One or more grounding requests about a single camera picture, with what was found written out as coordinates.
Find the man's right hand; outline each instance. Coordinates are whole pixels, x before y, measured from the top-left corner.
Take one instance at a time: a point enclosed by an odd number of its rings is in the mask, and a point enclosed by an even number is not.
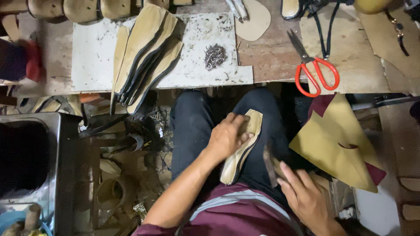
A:
[[[238,136],[241,125],[249,120],[247,115],[229,113],[211,132],[206,151],[213,153],[217,161],[221,162],[233,154],[244,142],[254,137],[254,134],[244,133]]]
[[[277,179],[281,190],[287,198],[289,206],[297,217],[317,236],[345,236],[344,229],[328,213],[321,186],[314,183],[305,170],[297,170],[280,162],[280,168],[287,181]]]

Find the scissor handle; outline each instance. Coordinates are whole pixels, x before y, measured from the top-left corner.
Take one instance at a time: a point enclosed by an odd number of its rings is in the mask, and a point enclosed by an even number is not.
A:
[[[321,83],[324,86],[324,88],[326,90],[334,90],[334,89],[336,89],[339,86],[339,84],[340,84],[340,75],[339,75],[339,72],[337,71],[337,69],[335,68],[335,66],[333,64],[329,63],[328,61],[324,60],[324,59],[320,59],[320,58],[314,58],[314,59],[315,59],[315,61],[312,61],[312,63],[314,64],[316,73],[318,74],[318,78],[321,81]],[[321,63],[321,64],[323,64],[324,66],[328,67],[333,72],[334,78],[335,78],[335,82],[334,82],[334,85],[332,87],[329,86],[327,84],[327,82],[325,81],[324,75],[322,75],[322,71],[319,68],[318,62]]]
[[[308,76],[309,80],[315,86],[315,88],[316,88],[316,93],[315,94],[311,94],[311,93],[306,92],[305,90],[303,90],[302,86],[300,86],[299,78],[300,78],[300,71],[301,71],[301,69],[305,72],[305,74]],[[315,81],[315,79],[312,76],[312,74],[309,72],[308,68],[306,68],[306,65],[304,63],[301,64],[301,65],[298,65],[296,67],[296,74],[294,76],[294,82],[296,84],[297,89],[303,95],[305,95],[307,97],[318,97],[321,94],[321,88],[319,87],[318,83]]]

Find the black jeans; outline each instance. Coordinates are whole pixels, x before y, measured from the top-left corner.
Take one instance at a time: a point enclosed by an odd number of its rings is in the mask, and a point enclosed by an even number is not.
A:
[[[257,88],[246,93],[232,112],[244,115],[249,109],[263,114],[260,138],[246,158],[239,182],[261,190],[283,206],[288,206],[280,187],[271,188],[270,179],[263,161],[263,149],[269,139],[273,144],[273,155],[284,160],[292,168],[306,169],[307,161],[289,149],[289,141],[283,126],[276,98],[266,88]],[[199,91],[184,91],[171,109],[173,127],[172,179],[187,168],[207,146],[212,120],[210,98]],[[205,187],[219,182],[220,170],[216,169],[208,178]]]

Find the scissors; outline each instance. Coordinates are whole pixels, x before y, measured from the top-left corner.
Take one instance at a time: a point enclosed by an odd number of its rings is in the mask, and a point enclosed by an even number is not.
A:
[[[323,59],[320,59],[320,58],[310,57],[306,53],[305,48],[303,47],[302,43],[300,42],[300,40],[296,36],[296,34],[292,30],[290,30],[290,32],[291,33],[289,33],[289,31],[288,31],[287,35],[289,36],[290,41],[293,44],[293,47],[296,49],[297,53],[299,53],[299,56],[302,59],[302,64],[298,65],[297,68],[296,68],[296,75],[295,75],[295,78],[294,78],[294,82],[296,83],[297,89],[303,95],[308,96],[308,97],[317,97],[318,95],[321,94],[321,88],[319,87],[319,84],[316,82],[316,80],[314,79],[314,76],[309,72],[309,70],[306,67],[306,64],[309,63],[309,62],[312,62],[314,64],[314,67],[315,67],[316,73],[318,75],[318,78],[321,81],[324,88],[327,89],[327,90],[336,89],[340,84],[340,75],[339,75],[337,69],[331,63],[327,62],[326,60],[323,60]],[[335,83],[332,87],[329,86],[327,84],[327,82],[325,81],[324,76],[322,75],[322,71],[319,68],[318,62],[325,65],[326,67],[328,67],[333,72],[334,77],[335,77]],[[316,88],[316,93],[315,94],[311,94],[311,93],[306,92],[305,90],[303,90],[302,86],[300,86],[299,77],[300,77],[301,69],[305,72],[305,74],[308,76],[309,80],[315,86],[315,88]]]

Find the shirt sleeve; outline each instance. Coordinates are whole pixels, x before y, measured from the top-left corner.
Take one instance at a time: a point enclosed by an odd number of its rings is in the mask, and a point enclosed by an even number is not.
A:
[[[151,225],[151,224],[145,224],[145,225],[138,226],[131,236],[144,236],[144,235],[172,236],[175,234],[177,229],[178,227],[162,228],[162,227]]]

